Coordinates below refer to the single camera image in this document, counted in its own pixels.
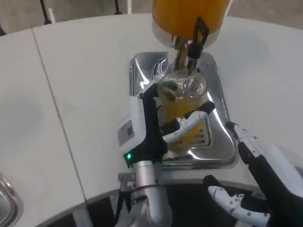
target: white tabletop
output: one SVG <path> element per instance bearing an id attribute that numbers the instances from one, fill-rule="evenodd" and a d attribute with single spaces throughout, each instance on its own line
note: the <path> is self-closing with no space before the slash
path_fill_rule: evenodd
<path id="1" fill-rule="evenodd" d="M 46 73 L 87 199 L 116 189 L 127 170 L 114 136 L 114 109 L 128 96 L 128 63 L 139 52 L 165 51 L 151 15 L 94 17 L 34 29 Z M 231 120 L 268 143 L 301 152 L 299 135 L 303 32 L 226 18 L 206 51 L 217 61 Z M 255 184 L 242 162 L 215 171 L 177 171 L 171 179 L 219 179 Z"/>
<path id="2" fill-rule="evenodd" d="M 31 30 L 0 38 L 0 172 L 33 227 L 84 202 Z"/>

